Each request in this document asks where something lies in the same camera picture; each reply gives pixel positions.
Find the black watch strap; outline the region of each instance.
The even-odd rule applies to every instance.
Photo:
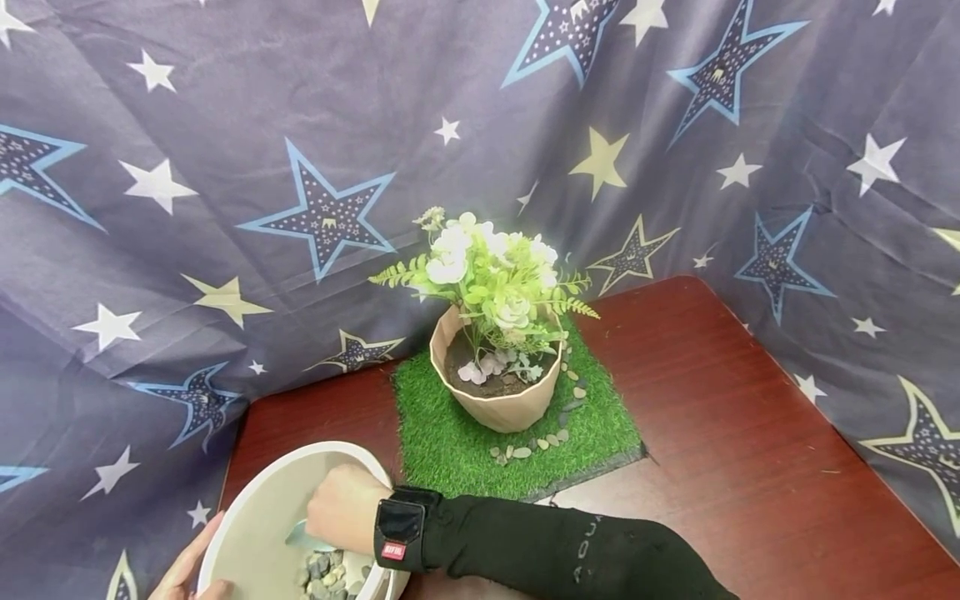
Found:
[[[430,490],[397,486],[389,498],[380,500],[373,529],[377,564],[384,568],[425,573],[423,527],[443,499],[442,495]]]

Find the flower pot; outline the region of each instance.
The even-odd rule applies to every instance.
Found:
[[[319,442],[276,459],[230,505],[204,555],[199,589],[226,579],[232,600],[299,598],[297,572],[307,551],[286,545],[287,534],[306,518],[314,488],[332,468],[354,463],[386,486],[390,477],[369,451],[346,442]],[[397,600],[409,573],[373,563],[357,600]]]
[[[540,381],[519,394],[495,397],[473,396],[450,385],[444,368],[447,349],[457,332],[463,327],[464,322],[460,318],[457,307],[450,306],[437,321],[433,337],[430,338],[430,362],[453,397],[457,398],[464,410],[480,424],[500,433],[523,431],[540,420],[550,405],[553,389],[557,385],[557,376],[560,374],[560,354],[558,353],[550,369],[540,378]]]

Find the fabric backdrop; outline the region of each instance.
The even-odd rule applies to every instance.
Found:
[[[427,207],[703,277],[960,555],[951,0],[0,0],[0,596],[146,597]]]

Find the white bowl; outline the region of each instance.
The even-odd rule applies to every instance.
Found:
[[[232,581],[231,600],[297,600],[297,571],[307,551],[286,545],[287,534],[306,518],[314,489],[334,467],[354,463],[386,486],[387,471],[370,452],[346,442],[319,442],[273,461],[240,492],[224,515],[200,568],[198,588]],[[409,573],[374,563],[357,600],[397,600]]]

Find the black sleeve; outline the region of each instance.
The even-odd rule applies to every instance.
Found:
[[[423,528],[423,562],[539,600],[736,600],[673,530],[653,521],[460,496]]]

